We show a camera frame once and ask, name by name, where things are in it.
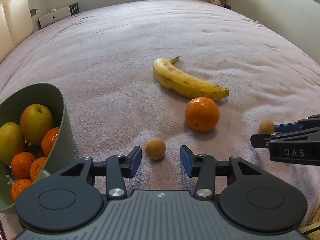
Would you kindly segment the green fruit bowl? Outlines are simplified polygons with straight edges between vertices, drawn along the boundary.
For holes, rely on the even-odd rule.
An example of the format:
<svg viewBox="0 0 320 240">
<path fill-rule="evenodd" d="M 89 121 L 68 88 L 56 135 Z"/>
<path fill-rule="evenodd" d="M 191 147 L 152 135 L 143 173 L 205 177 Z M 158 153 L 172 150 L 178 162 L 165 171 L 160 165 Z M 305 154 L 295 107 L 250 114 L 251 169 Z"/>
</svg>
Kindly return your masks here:
<svg viewBox="0 0 320 240">
<path fill-rule="evenodd" d="M 32 104 L 46 106 L 53 115 L 55 126 L 60 128 L 47 161 L 36 178 L 39 181 L 74 161 L 74 141 L 63 94 L 48 83 L 24 87 L 1 102 L 1 125 L 9 121 L 19 124 L 22 112 Z"/>
</svg>

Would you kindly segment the small brown longan fruit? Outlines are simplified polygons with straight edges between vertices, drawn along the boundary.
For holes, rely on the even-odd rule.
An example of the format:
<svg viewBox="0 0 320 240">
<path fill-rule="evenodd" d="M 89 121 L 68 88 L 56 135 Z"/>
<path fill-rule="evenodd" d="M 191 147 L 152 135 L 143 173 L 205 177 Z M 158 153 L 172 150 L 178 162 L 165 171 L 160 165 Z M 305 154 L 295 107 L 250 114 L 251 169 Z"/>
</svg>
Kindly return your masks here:
<svg viewBox="0 0 320 240">
<path fill-rule="evenodd" d="M 151 138 L 146 142 L 145 153 L 152 160 L 159 160 L 164 157 L 166 144 L 161 138 Z"/>
</svg>

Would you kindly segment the yellow banana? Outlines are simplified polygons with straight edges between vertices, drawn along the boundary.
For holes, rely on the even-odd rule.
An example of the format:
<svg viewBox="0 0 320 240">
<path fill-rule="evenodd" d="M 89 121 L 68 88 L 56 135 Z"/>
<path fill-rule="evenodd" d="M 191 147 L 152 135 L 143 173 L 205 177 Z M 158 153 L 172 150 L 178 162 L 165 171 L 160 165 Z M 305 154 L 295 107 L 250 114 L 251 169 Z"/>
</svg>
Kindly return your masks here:
<svg viewBox="0 0 320 240">
<path fill-rule="evenodd" d="M 153 63 L 153 74 L 165 88 L 186 98 L 210 98 L 214 101 L 229 96 L 229 89 L 215 83 L 199 79 L 174 66 L 180 56 L 167 59 L 159 58 Z"/>
</svg>

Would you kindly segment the large orange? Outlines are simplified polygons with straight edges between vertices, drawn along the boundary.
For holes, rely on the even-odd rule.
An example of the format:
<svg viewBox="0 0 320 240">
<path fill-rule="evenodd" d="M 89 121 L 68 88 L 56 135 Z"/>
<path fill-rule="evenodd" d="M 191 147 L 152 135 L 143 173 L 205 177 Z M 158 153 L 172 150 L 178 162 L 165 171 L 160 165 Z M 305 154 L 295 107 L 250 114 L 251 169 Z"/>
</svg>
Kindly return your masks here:
<svg viewBox="0 0 320 240">
<path fill-rule="evenodd" d="M 210 98 L 194 98 L 187 103 L 184 118 L 187 126 L 193 131 L 206 133 L 216 127 L 220 118 L 220 110 Z"/>
</svg>

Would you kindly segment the yellow fluffy rug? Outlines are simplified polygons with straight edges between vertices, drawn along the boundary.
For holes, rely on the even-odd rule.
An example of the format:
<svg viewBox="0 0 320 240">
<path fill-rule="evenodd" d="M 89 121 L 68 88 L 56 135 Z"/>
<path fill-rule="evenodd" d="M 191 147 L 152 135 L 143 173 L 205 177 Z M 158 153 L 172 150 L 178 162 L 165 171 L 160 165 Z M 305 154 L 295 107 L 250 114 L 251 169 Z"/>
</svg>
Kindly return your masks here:
<svg viewBox="0 0 320 240">
<path fill-rule="evenodd" d="M 316 211 L 310 223 L 300 229 L 300 232 L 311 240 L 320 240 L 320 209 Z"/>
</svg>

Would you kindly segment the pink bed blanket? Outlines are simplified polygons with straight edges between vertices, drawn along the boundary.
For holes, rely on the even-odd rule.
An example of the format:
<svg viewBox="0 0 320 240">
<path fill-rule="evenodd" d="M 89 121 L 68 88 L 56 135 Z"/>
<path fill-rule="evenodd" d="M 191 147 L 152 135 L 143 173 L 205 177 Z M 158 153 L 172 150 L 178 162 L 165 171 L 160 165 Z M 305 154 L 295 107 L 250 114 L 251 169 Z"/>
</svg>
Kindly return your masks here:
<svg viewBox="0 0 320 240">
<path fill-rule="evenodd" d="M 229 89 L 208 133 L 184 122 L 188 99 L 160 86 L 153 62 L 176 57 L 184 72 Z M 82 12 L 24 40 L 1 63 L 1 100 L 35 83 L 65 98 L 75 157 L 103 161 L 154 137 L 165 157 L 143 157 L 129 191 L 191 190 L 180 147 L 217 160 L 238 155 L 304 193 L 310 220 L 319 207 L 319 167 L 270 161 L 250 137 L 261 120 L 294 122 L 319 113 L 319 65 L 257 21 L 199 1 L 126 3 Z"/>
</svg>

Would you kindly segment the white bedside table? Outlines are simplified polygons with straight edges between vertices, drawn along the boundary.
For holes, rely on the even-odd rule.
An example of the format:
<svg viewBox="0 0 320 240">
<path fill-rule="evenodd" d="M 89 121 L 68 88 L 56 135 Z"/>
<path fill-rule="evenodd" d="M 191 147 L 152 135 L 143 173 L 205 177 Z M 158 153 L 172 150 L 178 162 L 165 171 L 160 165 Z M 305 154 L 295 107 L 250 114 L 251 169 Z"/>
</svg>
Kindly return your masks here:
<svg viewBox="0 0 320 240">
<path fill-rule="evenodd" d="M 51 25 L 63 18 L 73 16 L 80 12 L 78 3 L 70 4 L 60 9 L 53 9 L 49 13 L 44 14 L 38 19 L 40 28 Z"/>
</svg>

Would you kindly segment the red yellow apple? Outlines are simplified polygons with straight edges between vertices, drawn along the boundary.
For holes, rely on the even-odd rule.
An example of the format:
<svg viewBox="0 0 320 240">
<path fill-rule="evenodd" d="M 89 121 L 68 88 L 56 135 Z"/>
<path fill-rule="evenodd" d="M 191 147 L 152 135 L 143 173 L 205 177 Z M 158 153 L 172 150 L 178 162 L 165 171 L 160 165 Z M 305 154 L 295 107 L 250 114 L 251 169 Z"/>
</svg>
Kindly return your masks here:
<svg viewBox="0 0 320 240">
<path fill-rule="evenodd" d="M 54 128 L 53 115 L 44 105 L 29 105 L 21 114 L 20 128 L 27 142 L 40 145 L 45 134 Z"/>
</svg>

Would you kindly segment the yellow green pear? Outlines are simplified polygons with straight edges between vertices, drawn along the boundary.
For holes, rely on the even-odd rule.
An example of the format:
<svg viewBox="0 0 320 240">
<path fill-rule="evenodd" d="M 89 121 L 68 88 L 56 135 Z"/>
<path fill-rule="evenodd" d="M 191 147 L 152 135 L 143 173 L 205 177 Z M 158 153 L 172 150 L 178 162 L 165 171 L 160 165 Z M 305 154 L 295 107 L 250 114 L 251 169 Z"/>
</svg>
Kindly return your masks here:
<svg viewBox="0 0 320 240">
<path fill-rule="evenodd" d="M 15 122 L 6 122 L 1 126 L 1 162 L 11 165 L 13 157 L 25 149 L 21 128 Z"/>
</svg>

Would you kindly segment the cream padded headboard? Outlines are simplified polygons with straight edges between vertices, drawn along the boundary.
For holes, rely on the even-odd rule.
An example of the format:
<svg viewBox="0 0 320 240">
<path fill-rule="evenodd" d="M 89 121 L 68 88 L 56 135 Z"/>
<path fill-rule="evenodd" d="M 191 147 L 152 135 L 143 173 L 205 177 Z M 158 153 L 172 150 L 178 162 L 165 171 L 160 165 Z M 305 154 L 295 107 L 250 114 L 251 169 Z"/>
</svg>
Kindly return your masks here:
<svg viewBox="0 0 320 240">
<path fill-rule="evenodd" d="M 28 0 L 1 1 L 1 62 L 33 33 Z"/>
</svg>

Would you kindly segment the orange tangerine in bowl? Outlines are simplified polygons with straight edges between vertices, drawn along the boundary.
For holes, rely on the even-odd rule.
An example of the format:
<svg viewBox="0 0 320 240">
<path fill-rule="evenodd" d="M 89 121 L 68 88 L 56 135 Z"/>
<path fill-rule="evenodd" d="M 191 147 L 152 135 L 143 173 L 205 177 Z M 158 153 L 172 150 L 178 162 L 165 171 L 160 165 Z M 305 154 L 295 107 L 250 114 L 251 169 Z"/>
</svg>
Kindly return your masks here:
<svg viewBox="0 0 320 240">
<path fill-rule="evenodd" d="M 52 129 L 50 129 L 43 137 L 42 141 L 41 141 L 41 149 L 42 152 L 44 153 L 44 155 L 47 157 L 52 148 L 53 145 L 57 139 L 57 135 L 59 133 L 59 127 L 54 127 Z"/>
</svg>

